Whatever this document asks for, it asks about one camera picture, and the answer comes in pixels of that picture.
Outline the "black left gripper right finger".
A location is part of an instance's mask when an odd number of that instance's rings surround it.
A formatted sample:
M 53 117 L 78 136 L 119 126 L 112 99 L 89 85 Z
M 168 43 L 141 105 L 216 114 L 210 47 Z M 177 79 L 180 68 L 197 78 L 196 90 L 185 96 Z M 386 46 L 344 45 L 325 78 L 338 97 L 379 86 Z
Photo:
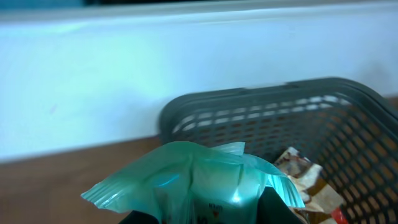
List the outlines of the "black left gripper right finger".
M 266 187 L 257 204 L 256 224 L 302 224 L 272 187 Z

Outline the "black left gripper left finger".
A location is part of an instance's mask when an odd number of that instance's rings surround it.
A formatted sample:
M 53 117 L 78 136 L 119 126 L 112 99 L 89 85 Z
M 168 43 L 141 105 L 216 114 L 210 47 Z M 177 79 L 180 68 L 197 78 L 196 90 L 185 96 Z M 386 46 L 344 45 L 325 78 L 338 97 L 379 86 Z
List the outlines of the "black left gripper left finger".
M 159 224 L 159 221 L 152 215 L 138 211 L 132 211 L 118 224 Z

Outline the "mint green wipes pack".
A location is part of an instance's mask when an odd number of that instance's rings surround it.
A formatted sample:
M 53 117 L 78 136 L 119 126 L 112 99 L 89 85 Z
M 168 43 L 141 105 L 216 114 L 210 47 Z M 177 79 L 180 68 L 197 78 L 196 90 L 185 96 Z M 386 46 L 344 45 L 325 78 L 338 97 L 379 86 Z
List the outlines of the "mint green wipes pack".
M 111 174 L 82 197 L 97 208 L 141 212 L 160 223 L 254 223 L 272 189 L 287 208 L 304 202 L 294 183 L 243 142 L 170 142 Z

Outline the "beige grain bag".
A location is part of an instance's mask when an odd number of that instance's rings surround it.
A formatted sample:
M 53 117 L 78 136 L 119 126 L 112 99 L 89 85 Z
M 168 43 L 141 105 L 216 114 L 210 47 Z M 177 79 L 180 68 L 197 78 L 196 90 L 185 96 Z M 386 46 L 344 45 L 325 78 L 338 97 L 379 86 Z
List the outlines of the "beige grain bag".
M 295 184 L 305 206 L 290 210 L 302 223 L 337 224 L 330 213 L 344 200 L 321 177 L 322 166 L 310 161 L 293 147 L 286 149 L 274 162 Z

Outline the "orange and tan cracker pack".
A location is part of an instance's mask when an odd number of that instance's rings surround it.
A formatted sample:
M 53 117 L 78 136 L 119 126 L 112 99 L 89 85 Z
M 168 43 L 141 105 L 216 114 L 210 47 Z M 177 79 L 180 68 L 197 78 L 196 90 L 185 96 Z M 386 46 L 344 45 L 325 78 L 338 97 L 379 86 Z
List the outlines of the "orange and tan cracker pack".
M 345 218 L 343 212 L 341 211 L 340 207 L 334 209 L 331 213 L 330 213 L 331 217 L 334 219 L 334 221 L 337 224 L 348 224 L 347 219 Z

